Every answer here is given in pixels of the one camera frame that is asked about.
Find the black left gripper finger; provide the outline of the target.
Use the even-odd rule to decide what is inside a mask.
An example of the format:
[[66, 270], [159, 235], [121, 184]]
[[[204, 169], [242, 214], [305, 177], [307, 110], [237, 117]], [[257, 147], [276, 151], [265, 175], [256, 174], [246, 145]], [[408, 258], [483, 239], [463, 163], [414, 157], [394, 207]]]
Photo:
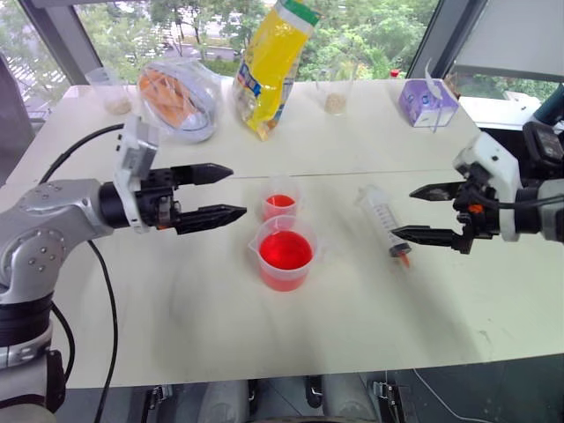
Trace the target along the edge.
[[232, 175], [231, 168], [214, 163], [203, 163], [172, 167], [176, 185], [205, 185], [221, 181]]
[[196, 211], [182, 212], [174, 219], [178, 234], [191, 234], [229, 225], [247, 212], [246, 207], [216, 204], [200, 207]]

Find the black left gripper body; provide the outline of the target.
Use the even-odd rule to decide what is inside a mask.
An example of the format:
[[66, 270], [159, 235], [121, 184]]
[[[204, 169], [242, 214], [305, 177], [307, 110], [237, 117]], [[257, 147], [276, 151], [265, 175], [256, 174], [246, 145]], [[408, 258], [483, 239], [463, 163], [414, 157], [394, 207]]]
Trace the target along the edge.
[[181, 175], [179, 167], [153, 169], [140, 181], [135, 198], [145, 225], [159, 230], [177, 228], [180, 205], [174, 200], [174, 192], [180, 185]]

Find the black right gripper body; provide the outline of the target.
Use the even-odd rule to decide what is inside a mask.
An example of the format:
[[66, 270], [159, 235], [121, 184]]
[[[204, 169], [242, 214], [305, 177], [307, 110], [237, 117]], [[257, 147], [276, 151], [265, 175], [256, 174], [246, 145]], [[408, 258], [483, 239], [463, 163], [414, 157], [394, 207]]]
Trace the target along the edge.
[[462, 233], [455, 236], [452, 248], [468, 255], [475, 239], [491, 240], [500, 233], [499, 211], [487, 205], [497, 200], [488, 183], [490, 174], [480, 164], [460, 165], [456, 170], [464, 177], [453, 203]]

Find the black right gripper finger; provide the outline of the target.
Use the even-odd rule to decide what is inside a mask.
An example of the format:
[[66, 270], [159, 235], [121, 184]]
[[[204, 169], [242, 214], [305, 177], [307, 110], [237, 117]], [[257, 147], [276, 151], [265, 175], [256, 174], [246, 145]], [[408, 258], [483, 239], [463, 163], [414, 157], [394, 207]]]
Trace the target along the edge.
[[391, 232], [405, 241], [419, 245], [449, 247], [459, 250], [464, 244], [464, 238], [452, 229], [439, 229], [430, 226], [401, 226]]
[[409, 197], [429, 202], [453, 201], [463, 185], [464, 182], [431, 183], [415, 189]]

